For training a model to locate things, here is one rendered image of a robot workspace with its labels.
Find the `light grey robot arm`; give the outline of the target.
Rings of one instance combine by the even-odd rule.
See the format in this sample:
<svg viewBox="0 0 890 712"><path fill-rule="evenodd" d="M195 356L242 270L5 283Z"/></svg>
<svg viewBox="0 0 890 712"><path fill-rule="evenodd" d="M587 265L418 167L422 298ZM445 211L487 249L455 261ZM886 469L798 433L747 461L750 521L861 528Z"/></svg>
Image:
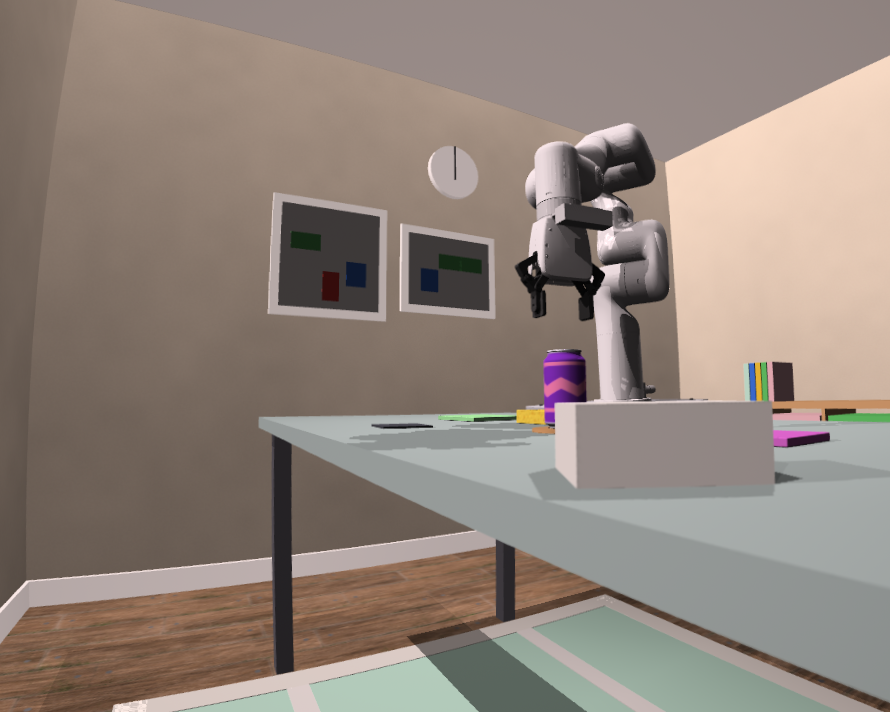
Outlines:
<svg viewBox="0 0 890 712"><path fill-rule="evenodd" d="M537 150L526 197L537 221L551 215L557 225L599 230L597 253L606 266L599 268L605 277L593 296L601 397L594 402L650 402L646 394L656 388L643 383L640 328L626 306L667 297L667 236L657 220L634 222L631 207L612 194L650 184L655 162L643 134L629 123L591 133L577 145L551 142ZM583 206L581 196L593 207Z"/></svg>

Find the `flat green square pad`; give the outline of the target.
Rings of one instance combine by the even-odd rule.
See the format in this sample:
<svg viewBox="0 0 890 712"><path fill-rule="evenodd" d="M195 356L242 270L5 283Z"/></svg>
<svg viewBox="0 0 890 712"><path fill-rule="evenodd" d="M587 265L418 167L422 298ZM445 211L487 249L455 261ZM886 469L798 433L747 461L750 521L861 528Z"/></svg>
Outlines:
<svg viewBox="0 0 890 712"><path fill-rule="evenodd" d="M462 417L489 417L489 418L462 418ZM438 420L470 421L470 422L503 421L503 420L517 420L517 415L490 415L490 414L445 415L445 416L438 416Z"/></svg>

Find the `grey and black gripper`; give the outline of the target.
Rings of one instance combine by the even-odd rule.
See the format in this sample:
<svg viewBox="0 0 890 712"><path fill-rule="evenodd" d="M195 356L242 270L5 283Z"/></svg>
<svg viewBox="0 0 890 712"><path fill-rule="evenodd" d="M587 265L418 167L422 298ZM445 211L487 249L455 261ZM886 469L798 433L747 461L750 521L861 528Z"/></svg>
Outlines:
<svg viewBox="0 0 890 712"><path fill-rule="evenodd" d="M541 218L532 226L529 258L516 264L515 269L531 294L533 318L546 315L546 292L542 290L545 284L575 285L582 296L578 300L579 320L594 318L593 296L605 273L592 263L587 229L557 225L551 215Z"/></svg>

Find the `dark grey square slate coaster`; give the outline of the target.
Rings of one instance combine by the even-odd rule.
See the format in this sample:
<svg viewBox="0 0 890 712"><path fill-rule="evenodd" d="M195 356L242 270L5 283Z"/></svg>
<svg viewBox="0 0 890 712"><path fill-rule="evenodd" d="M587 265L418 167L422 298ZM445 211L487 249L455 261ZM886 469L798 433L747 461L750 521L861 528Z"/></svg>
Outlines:
<svg viewBox="0 0 890 712"><path fill-rule="evenodd" d="M375 426L377 425L377 426ZM382 429L395 429L395 428L433 428L433 425L419 424L419 423L404 423L404 424L372 424L373 427L378 427Z"/></svg>

